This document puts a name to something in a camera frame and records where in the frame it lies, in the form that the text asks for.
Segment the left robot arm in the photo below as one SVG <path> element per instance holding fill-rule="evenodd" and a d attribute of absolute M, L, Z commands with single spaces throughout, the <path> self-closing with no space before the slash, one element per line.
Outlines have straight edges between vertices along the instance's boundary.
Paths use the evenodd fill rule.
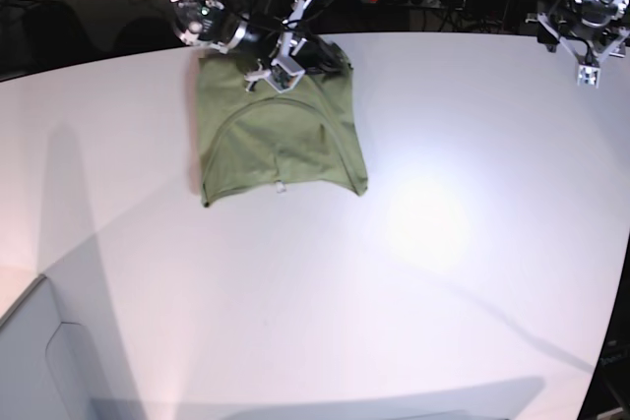
<path fill-rule="evenodd" d="M 535 22 L 537 41 L 550 53 L 566 49 L 579 80 L 594 84 L 629 40 L 629 0 L 537 0 Z"/>

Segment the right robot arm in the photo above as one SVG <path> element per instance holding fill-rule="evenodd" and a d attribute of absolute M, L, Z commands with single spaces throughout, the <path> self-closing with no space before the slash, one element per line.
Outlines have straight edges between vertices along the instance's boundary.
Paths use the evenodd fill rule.
<path fill-rule="evenodd" d="M 271 13 L 276 0 L 169 0 L 174 31 L 187 46 L 220 54 L 243 52 L 256 68 L 245 74 L 246 89 L 266 82 L 284 93 L 311 75 L 335 76 L 346 60 L 341 50 L 310 30 L 322 0 L 292 0 L 282 15 Z"/>

